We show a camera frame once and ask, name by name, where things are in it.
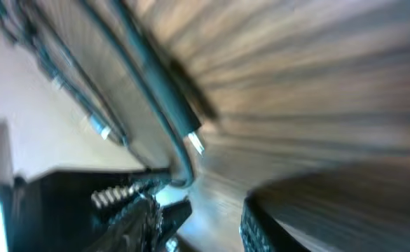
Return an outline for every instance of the metal spring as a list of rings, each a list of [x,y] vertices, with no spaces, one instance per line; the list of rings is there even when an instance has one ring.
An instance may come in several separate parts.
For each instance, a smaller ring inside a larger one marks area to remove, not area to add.
[[[102,209],[132,197],[142,188],[142,185],[136,183],[131,186],[108,188],[99,192],[95,191],[91,195],[91,200],[98,209]]]

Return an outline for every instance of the textured black surface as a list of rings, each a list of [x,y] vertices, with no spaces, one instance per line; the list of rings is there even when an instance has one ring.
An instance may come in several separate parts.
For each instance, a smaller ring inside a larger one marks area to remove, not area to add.
[[[171,236],[183,225],[184,221],[192,214],[192,206],[188,199],[176,202],[162,209],[163,221],[158,238],[158,250],[161,249]]]
[[[17,185],[11,203],[9,196],[4,197],[5,212],[10,216],[6,218],[10,250],[78,252],[93,244],[114,248],[123,234],[151,243],[158,230],[160,208],[149,192],[157,193],[170,180],[141,175],[57,171]],[[90,196],[94,191],[131,183],[147,184],[141,192],[146,197],[136,195],[110,211],[98,211],[93,205]],[[131,251],[141,247],[141,243],[133,245]]]
[[[246,252],[308,251],[251,197],[245,200],[239,231]]]

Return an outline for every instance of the black cable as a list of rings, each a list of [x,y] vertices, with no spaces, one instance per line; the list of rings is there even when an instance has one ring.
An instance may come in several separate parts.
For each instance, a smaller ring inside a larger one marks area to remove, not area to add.
[[[149,40],[142,34],[135,15],[121,0],[111,0],[111,5],[125,29],[125,42],[131,45],[132,55],[143,66],[139,69],[142,78],[158,98],[157,101],[166,116],[171,119],[172,127],[181,138],[194,133],[201,123],[169,69],[161,63]]]
[[[106,102],[105,98],[103,97],[102,93],[98,90],[96,84],[93,83],[93,81],[90,79],[90,77],[87,75],[85,70],[81,67],[81,65],[77,62],[75,57],[72,55],[71,51],[68,49],[66,44],[63,42],[63,40],[60,38],[60,36],[55,32],[53,27],[50,25],[48,18],[46,17],[45,13],[39,8],[37,4],[35,4],[33,1],[26,1],[26,4],[29,4],[30,8],[26,8],[25,10],[33,11],[36,15],[36,18],[38,19],[38,23],[42,24],[45,28],[46,31],[48,31],[52,37],[52,39],[55,40],[56,44],[61,47],[63,53],[65,56],[68,58],[69,62],[72,64],[73,68],[77,70],[78,74],[82,77],[82,79],[85,81],[86,85],[93,91],[93,94],[99,98],[101,101],[104,110],[109,114],[110,119],[113,121],[112,125],[116,128],[115,133],[119,135],[119,142],[118,144],[124,145],[125,147],[128,147],[128,134],[125,132],[123,129],[123,123],[118,119],[118,117],[115,115],[115,113],[112,111],[111,107],[108,105]]]
[[[81,4],[84,11],[88,14],[91,20],[95,22],[96,25],[102,30],[102,33],[106,36],[116,52],[121,56],[122,60],[125,62],[125,65],[128,68],[128,71],[130,72],[130,75],[133,77],[135,85],[140,89],[141,93],[148,101],[151,110],[155,113],[161,126],[169,136],[172,145],[174,146],[175,152],[178,154],[179,161],[182,163],[182,166],[185,168],[187,174],[186,180],[172,181],[171,185],[179,188],[190,186],[194,180],[193,167],[191,159],[187,153],[186,146],[184,145],[182,139],[179,137],[179,134],[172,128],[168,118],[162,111],[160,104],[156,101],[156,98],[154,97],[152,91],[144,82],[144,79],[141,77],[140,72],[137,70],[135,63],[130,59],[130,56],[128,55],[124,47],[118,42],[116,35],[113,34],[108,25],[101,19],[101,17],[96,13],[93,7],[86,0],[79,0],[78,2]]]
[[[36,42],[35,54],[40,60],[40,66],[46,71],[51,79],[57,78],[61,86],[66,88],[68,93],[81,105],[81,107],[89,113],[101,125],[106,125],[107,119],[100,113],[100,110],[94,105],[86,95],[82,93],[71,81],[58,69],[56,64],[50,58],[46,47],[40,41]]]

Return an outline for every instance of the white wall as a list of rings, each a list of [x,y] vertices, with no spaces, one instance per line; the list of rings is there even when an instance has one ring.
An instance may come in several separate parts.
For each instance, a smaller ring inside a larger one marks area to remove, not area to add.
[[[24,49],[0,35],[0,119],[8,122],[15,172],[35,176],[51,167],[140,168],[124,148],[103,140],[81,109],[36,68]]]

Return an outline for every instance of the black object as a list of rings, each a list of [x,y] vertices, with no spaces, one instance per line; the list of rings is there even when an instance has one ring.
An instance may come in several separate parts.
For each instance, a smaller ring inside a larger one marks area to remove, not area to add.
[[[240,222],[240,236],[246,252],[308,251],[269,216],[251,196],[245,199]]]
[[[186,199],[160,207],[153,195],[170,182],[163,172],[57,171],[0,188],[10,252],[159,251],[191,215]],[[98,209],[94,192],[137,186]]]

